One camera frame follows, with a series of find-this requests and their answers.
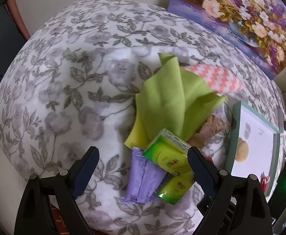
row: screw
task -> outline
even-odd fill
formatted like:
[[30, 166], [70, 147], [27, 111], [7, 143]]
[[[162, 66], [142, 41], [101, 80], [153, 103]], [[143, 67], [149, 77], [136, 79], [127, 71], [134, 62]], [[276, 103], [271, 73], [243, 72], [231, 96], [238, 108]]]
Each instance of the screw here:
[[222, 176], [227, 176], [228, 175], [228, 171], [226, 171], [225, 169], [221, 169], [219, 171], [219, 174], [222, 175]]
[[31, 175], [30, 175], [30, 179], [32, 179], [32, 180], [33, 180], [33, 179], [36, 179], [36, 174], [34, 174], [34, 173], [31, 174]]
[[62, 170], [59, 172], [59, 174], [60, 174], [61, 176], [65, 176], [65, 175], [68, 174], [68, 170], [67, 170], [67, 169], [62, 169]]
[[258, 178], [258, 177], [257, 177], [256, 175], [254, 175], [254, 174], [251, 174], [251, 175], [250, 175], [250, 179], [252, 179], [252, 180], [257, 180], [257, 178]]

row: floral bedding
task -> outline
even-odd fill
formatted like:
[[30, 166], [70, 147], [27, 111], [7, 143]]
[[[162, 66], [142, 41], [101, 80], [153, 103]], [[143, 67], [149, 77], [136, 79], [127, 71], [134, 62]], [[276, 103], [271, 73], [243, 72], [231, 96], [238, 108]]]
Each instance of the floral bedding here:
[[[180, 65], [207, 63], [231, 70], [243, 83], [216, 111], [231, 123], [243, 100], [278, 126], [283, 108], [277, 85], [240, 50], [206, 28], [164, 8], [126, 1], [73, 3], [24, 45], [0, 84], [0, 147], [24, 178], [57, 174], [90, 146], [100, 161], [77, 204], [90, 227], [107, 234], [192, 234], [202, 219], [195, 184], [175, 206], [162, 200], [123, 205], [131, 151], [123, 144], [135, 119], [134, 95], [160, 68], [159, 52]], [[228, 127], [209, 142], [222, 168]], [[273, 189], [284, 159], [282, 136]]]

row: pink and white cloth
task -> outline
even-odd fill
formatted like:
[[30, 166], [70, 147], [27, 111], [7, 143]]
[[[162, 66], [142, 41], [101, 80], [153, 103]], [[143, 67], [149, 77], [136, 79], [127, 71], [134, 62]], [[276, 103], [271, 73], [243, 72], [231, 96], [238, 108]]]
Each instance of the pink and white cloth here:
[[205, 80], [208, 86], [216, 93], [240, 92], [244, 84], [230, 70], [210, 64], [197, 64], [183, 67]]

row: canvas painting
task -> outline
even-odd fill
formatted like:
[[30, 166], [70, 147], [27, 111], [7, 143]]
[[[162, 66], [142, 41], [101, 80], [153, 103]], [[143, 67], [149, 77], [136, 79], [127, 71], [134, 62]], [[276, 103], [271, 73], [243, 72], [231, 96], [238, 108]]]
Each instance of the canvas painting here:
[[270, 79], [286, 67], [286, 6], [281, 0], [170, 0], [168, 12], [219, 34]]

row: green napkin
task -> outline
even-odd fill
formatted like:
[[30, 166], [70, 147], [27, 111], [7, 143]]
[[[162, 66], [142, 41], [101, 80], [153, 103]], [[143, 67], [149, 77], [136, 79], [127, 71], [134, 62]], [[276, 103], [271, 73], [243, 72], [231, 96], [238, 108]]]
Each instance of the green napkin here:
[[177, 57], [161, 53], [159, 58], [162, 68], [136, 95], [136, 122], [125, 142], [129, 148], [145, 148], [163, 128], [188, 141], [227, 99], [200, 76], [180, 68]]

